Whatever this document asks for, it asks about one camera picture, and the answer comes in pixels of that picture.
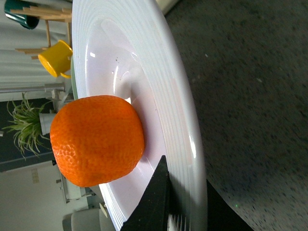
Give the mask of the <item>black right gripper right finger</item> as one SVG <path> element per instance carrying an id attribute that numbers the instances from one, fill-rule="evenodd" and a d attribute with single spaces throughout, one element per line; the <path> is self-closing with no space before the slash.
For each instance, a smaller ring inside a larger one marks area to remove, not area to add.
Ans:
<path id="1" fill-rule="evenodd" d="M 253 229 L 235 213 L 223 200 L 209 181 L 208 197 L 208 231 L 253 231 Z"/>

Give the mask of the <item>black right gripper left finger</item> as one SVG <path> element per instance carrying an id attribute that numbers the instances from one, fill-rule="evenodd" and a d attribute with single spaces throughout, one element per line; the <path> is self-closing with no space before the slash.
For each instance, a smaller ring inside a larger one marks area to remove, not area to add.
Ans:
<path id="1" fill-rule="evenodd" d="M 122 231 L 166 231 L 168 228 L 170 178 L 167 159 L 163 155 L 140 202 Z"/>

